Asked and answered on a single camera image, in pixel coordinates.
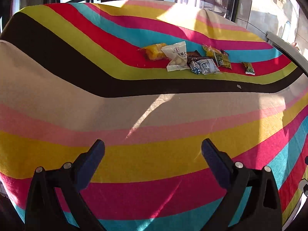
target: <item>pink stripe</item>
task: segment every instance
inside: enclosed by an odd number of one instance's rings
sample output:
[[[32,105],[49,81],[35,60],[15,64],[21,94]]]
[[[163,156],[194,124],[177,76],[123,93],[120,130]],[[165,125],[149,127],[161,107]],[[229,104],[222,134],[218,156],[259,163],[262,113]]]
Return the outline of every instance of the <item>pink stripe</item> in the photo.
[[[283,129],[233,158],[233,161],[241,161],[250,168],[262,168],[284,148],[307,114],[308,106]],[[0,177],[8,188],[11,199],[25,209],[31,179],[18,180],[3,174],[0,174]],[[148,182],[90,183],[82,192],[82,196],[99,219],[138,220],[192,210],[221,198],[224,193],[211,171],[204,169],[183,176]],[[62,196],[59,196],[59,201],[63,210],[69,212]]]
[[[106,146],[152,143],[205,135],[275,115],[283,112],[286,108],[290,108],[307,92],[308,87],[298,97],[287,103],[286,106],[282,105],[240,115],[182,123],[175,126],[145,126],[136,129],[129,137],[127,135],[130,129],[93,132],[74,131],[33,119],[0,104],[0,130],[13,135],[64,146],[91,146],[93,140],[96,139],[104,140]]]
[[[169,10],[172,8],[172,6],[174,5],[174,3],[170,4],[170,5],[166,5],[166,4],[162,4],[162,3],[158,3],[158,2],[153,2],[151,0],[142,0],[142,3],[139,0],[127,0],[125,2],[125,4],[128,5],[137,5],[137,6],[143,6],[143,7],[151,7],[151,8],[157,8],[157,9],[162,9],[162,10]],[[230,25],[230,24],[224,24],[224,23],[218,23],[218,22],[211,22],[208,18],[205,18],[199,14],[197,14],[196,19],[205,23],[206,25],[213,27],[213,28],[219,28],[219,29],[227,29],[227,30],[234,30],[234,31],[242,31],[242,32],[248,32],[248,30],[246,30],[243,27],[240,27],[236,24],[234,25]]]
[[[91,3],[85,3],[93,11],[102,17],[126,28],[140,28],[151,31],[160,32],[167,35],[172,35],[184,40],[192,41],[197,44],[206,44],[215,46],[223,50],[252,50],[252,49],[272,49],[273,47],[266,42],[254,41],[227,41],[215,40],[203,35],[197,31],[179,27],[163,21],[134,17],[134,16],[112,16],[105,11],[102,11]]]

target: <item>snack package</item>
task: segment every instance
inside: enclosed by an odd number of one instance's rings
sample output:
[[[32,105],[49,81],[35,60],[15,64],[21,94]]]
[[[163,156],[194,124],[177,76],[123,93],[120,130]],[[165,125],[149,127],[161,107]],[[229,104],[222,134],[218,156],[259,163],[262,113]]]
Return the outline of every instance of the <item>snack package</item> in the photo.
[[[250,62],[242,62],[245,65],[246,68],[246,74],[255,75],[254,68],[252,67],[252,64]]]
[[[167,71],[184,70],[184,69],[190,69],[190,67],[188,67],[186,61],[183,58],[179,57],[178,55],[175,55],[175,57],[169,62],[167,66]]]
[[[226,56],[229,58],[229,54],[228,54],[226,51],[221,50],[221,53],[222,53],[223,55],[226,55]]]
[[[192,58],[194,57],[200,57],[200,53],[195,50],[193,52],[187,52],[187,64],[190,64],[190,62],[192,61]]]
[[[174,59],[176,56],[181,57],[187,62],[186,42],[181,41],[172,45],[167,45],[161,48],[161,51],[170,58]]]
[[[220,53],[214,53],[214,57],[215,57],[218,67],[225,67],[225,68],[232,69],[231,62],[229,61],[229,58],[227,55],[220,54]]]
[[[201,73],[204,75],[215,74],[219,72],[219,68],[217,67],[213,59],[203,59],[197,61],[196,63],[200,65]]]
[[[208,45],[202,45],[204,51],[205,51],[205,55],[207,57],[212,57],[214,58],[214,53],[220,53],[221,54],[221,51],[216,49],[216,48],[213,48],[211,46],[208,46]]]
[[[192,70],[192,72],[194,74],[200,74],[201,73],[201,67],[198,63],[196,63],[195,61],[191,61],[190,62],[190,69]]]
[[[205,57],[205,56],[196,56],[192,58],[192,61],[199,61],[204,59],[212,59],[211,57]]]
[[[139,50],[145,51],[147,57],[152,60],[160,60],[167,58],[164,54],[164,52],[161,51],[161,48],[167,46],[165,43],[158,43],[158,44],[153,44],[150,46],[146,46],[144,48],[141,48]]]

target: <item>small green snack packet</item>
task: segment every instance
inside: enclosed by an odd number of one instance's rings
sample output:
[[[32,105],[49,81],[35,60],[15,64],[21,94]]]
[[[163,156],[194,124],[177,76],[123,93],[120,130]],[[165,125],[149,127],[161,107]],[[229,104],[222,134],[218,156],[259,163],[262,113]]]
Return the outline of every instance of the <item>small green snack packet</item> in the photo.
[[[246,74],[255,75],[254,68],[250,62],[242,62],[246,68]]]
[[[225,68],[232,69],[231,63],[227,55],[214,52],[214,56],[215,56],[215,60],[216,60],[218,67],[225,67]]]

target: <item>striped tablecloth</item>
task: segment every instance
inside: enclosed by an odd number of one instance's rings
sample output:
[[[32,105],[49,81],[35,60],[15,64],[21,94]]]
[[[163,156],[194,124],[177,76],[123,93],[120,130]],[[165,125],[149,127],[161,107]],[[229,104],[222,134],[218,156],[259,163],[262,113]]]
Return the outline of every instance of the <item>striped tablecloth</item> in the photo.
[[[167,72],[168,60],[138,51],[183,40],[187,51],[225,50],[233,69]],[[106,154],[82,196],[108,230],[198,231],[225,194],[201,155],[205,138],[247,167],[272,168],[283,222],[300,197],[308,78],[213,12],[150,0],[26,7],[0,36],[0,56],[0,178],[22,218],[35,168],[72,162],[96,139]]]

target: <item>blue stripe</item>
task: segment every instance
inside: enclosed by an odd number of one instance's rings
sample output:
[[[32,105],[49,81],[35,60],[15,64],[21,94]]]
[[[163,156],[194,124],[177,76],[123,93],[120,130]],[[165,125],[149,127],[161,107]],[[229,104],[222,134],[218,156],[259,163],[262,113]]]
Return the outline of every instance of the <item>blue stripe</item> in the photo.
[[[87,5],[82,3],[71,3],[85,18],[92,22],[97,27],[105,32],[121,38],[130,44],[137,47],[145,47],[155,43],[164,42],[168,45],[176,42],[185,41],[187,51],[198,50],[201,54],[205,54],[202,45],[192,41],[184,40],[182,38],[174,37],[171,35],[139,28],[126,28],[122,27],[94,12]],[[279,57],[281,52],[276,48],[262,49],[262,50],[228,50],[231,62],[257,62],[267,61]]]
[[[281,188],[283,183],[286,181],[295,163],[297,162],[304,147],[307,133],[308,117],[302,121],[298,130],[286,146],[268,164],[273,171],[278,189]]]
[[[306,135],[308,133],[308,116],[303,120],[298,130],[291,138],[289,143],[275,156],[275,158],[268,164],[272,168],[278,189],[281,188],[282,184],[285,182],[289,176],[291,170],[293,169],[296,161],[301,154],[302,148],[305,143]],[[234,225],[238,223],[240,217],[246,206],[248,197],[250,194],[250,188],[247,188],[241,203],[230,223]],[[199,231],[204,224],[212,216],[218,205],[220,204],[222,198],[213,201],[202,207],[183,212],[180,214],[160,217],[155,219],[146,220],[128,220],[128,221],[117,221],[117,220],[99,220],[102,225],[107,230],[119,230],[119,231],[129,231],[137,230],[143,231],[164,231],[170,230],[170,227],[178,231],[195,230]],[[13,203],[15,209],[17,210],[19,216],[24,221],[25,211],[19,208]],[[77,225],[71,213],[64,213],[67,220],[74,225]]]

